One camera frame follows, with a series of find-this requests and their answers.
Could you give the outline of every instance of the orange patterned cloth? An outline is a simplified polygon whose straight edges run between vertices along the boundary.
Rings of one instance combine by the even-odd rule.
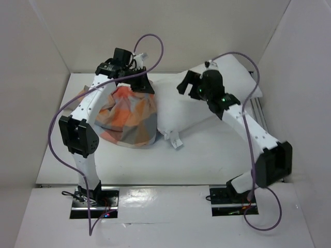
[[[153,144],[157,133],[154,95],[133,92],[127,86],[117,87],[99,112],[94,130],[100,137],[120,146],[134,148]]]

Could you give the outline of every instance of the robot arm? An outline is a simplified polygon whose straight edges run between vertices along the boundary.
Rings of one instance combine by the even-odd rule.
[[[184,94],[188,84],[192,84],[189,96],[206,101],[210,111],[247,141],[243,116],[246,117],[255,160],[255,183],[258,187],[265,188],[289,175],[292,171],[292,146],[288,142],[280,143],[246,112],[242,113],[240,101],[234,95],[225,93],[223,78],[215,62],[207,61],[205,66],[206,70],[202,74],[188,71],[177,87],[178,92]],[[241,196],[250,191],[252,185],[253,178],[249,171],[228,181],[227,192],[231,198]]]
[[[102,87],[98,85],[112,78],[134,75],[146,70],[143,61],[147,58],[145,53],[134,55],[123,49],[115,49],[114,57],[101,63],[90,89],[96,88],[88,94],[80,105],[69,117],[62,116],[59,120],[59,127],[63,143],[72,153],[77,169],[84,173],[90,188],[91,199],[98,201],[101,194],[101,181],[97,175],[94,152],[99,145],[99,137],[94,132],[93,126],[96,117],[107,102],[108,95],[115,89],[115,82]],[[135,92],[154,94],[147,74],[123,81],[130,84]],[[86,196],[86,184],[82,177],[79,177],[78,189],[81,195]]]

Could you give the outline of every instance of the purple cable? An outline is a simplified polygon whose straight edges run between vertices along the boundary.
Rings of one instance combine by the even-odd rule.
[[[112,83],[112,82],[117,82],[117,81],[122,81],[122,80],[126,80],[126,79],[131,79],[131,78],[135,78],[137,76],[142,76],[144,74],[147,74],[149,73],[150,71],[152,71],[161,61],[162,57],[163,57],[163,52],[164,52],[164,47],[163,47],[163,42],[161,40],[160,37],[158,37],[157,35],[155,34],[146,34],[146,35],[143,35],[136,43],[136,45],[134,46],[134,50],[136,50],[139,42],[147,37],[147,36],[153,36],[155,38],[157,38],[160,42],[160,45],[161,45],[161,54],[160,54],[160,57],[159,59],[157,60],[157,62],[151,67],[149,68],[148,70],[144,71],[144,72],[141,72],[141,73],[138,73],[138,74],[135,74],[135,75],[130,75],[130,76],[125,76],[125,77],[121,77],[121,78],[118,78],[118,79],[112,79],[112,80],[109,80],[109,81],[106,81],[102,84],[99,84],[97,87],[93,88],[93,89],[90,89],[84,93],[81,93],[79,94],[78,96],[72,98],[70,101],[68,101],[66,104],[64,104],[56,113],[55,115],[53,116],[52,120],[51,120],[51,123],[50,123],[50,126],[48,128],[48,145],[50,147],[50,150],[51,150],[51,153],[53,154],[53,156],[59,161],[61,162],[62,164],[64,164],[66,167],[74,170],[75,172],[79,173],[83,179],[84,179],[84,182],[85,182],[85,185],[86,185],[86,192],[87,192],[87,218],[88,218],[88,234],[91,236],[92,235],[92,232],[93,232],[93,228],[94,226],[96,225],[96,223],[101,219],[103,218],[104,214],[102,216],[100,216],[96,221],[95,223],[93,224],[93,226],[91,226],[91,205],[90,205],[90,196],[89,196],[89,188],[88,188],[88,183],[87,183],[87,179],[86,179],[86,176],[83,172],[81,172],[79,169],[69,165],[68,163],[66,163],[65,161],[63,161],[54,151],[53,149],[53,145],[52,145],[52,141],[51,141],[51,135],[52,135],[52,131],[53,131],[53,128],[54,128],[54,125],[55,125],[55,122],[56,122],[56,118],[57,116],[68,106],[70,105],[71,103],[73,103],[75,100],[83,97],[83,96],[86,96],[87,94],[93,92],[94,90],[96,90],[96,88],[100,88],[106,84],[109,84],[109,83]]]
[[[258,88],[259,86],[259,83],[260,83],[260,71],[259,71],[259,68],[258,66],[255,64],[255,62],[250,58],[248,57],[246,54],[243,54],[243,53],[240,53],[240,52],[227,52],[227,53],[223,53],[215,58],[213,58],[212,60],[215,60],[215,59],[218,59],[220,57],[223,57],[225,55],[228,55],[228,54],[237,54],[237,55],[240,55],[246,59],[248,59],[252,65],[254,66],[256,72],[257,72],[257,75],[258,75],[258,78],[257,78],[257,83],[254,87],[254,89],[248,94],[247,98],[245,99],[244,103],[243,103],[243,107],[242,107],[242,113],[245,112],[245,107],[246,107],[246,104],[247,102],[250,100],[250,98],[252,97],[253,93],[256,91],[256,89]],[[252,145],[252,139],[251,139],[251,136],[250,136],[250,133],[249,133],[249,128],[248,128],[248,124],[247,124],[247,119],[246,119],[246,116],[243,115],[243,120],[244,120],[244,125],[245,125],[245,129],[246,129],[246,134],[247,134],[247,140],[248,140],[248,145],[249,145],[249,151],[250,151],[250,160],[251,160],[251,164],[252,164],[252,179],[253,179],[253,185],[252,185],[252,189],[251,191],[249,192],[248,194],[248,199],[251,200],[253,199],[254,197],[254,191],[255,191],[255,181],[256,181],[256,173],[255,173],[255,159],[254,159],[254,152],[253,152],[253,145]],[[254,228],[255,230],[258,230],[258,231],[270,231],[272,229],[274,229],[275,227],[277,227],[281,221],[281,218],[282,218],[282,209],[281,209],[281,204],[280,204],[280,201],[279,201],[279,198],[278,196],[275,194],[274,191],[272,191],[270,188],[266,188],[267,190],[269,190],[270,192],[272,192],[272,194],[275,196],[276,198],[276,201],[278,203],[278,207],[279,207],[279,218],[278,218],[278,221],[277,223],[270,227],[270,228],[266,228],[266,229],[261,229],[261,228],[257,228],[255,226],[253,226],[252,224],[250,224],[247,220],[247,217],[246,217],[246,213],[247,211],[251,208],[248,208],[246,209],[246,211],[244,212],[244,218],[245,218],[245,221],[247,222],[247,224]]]

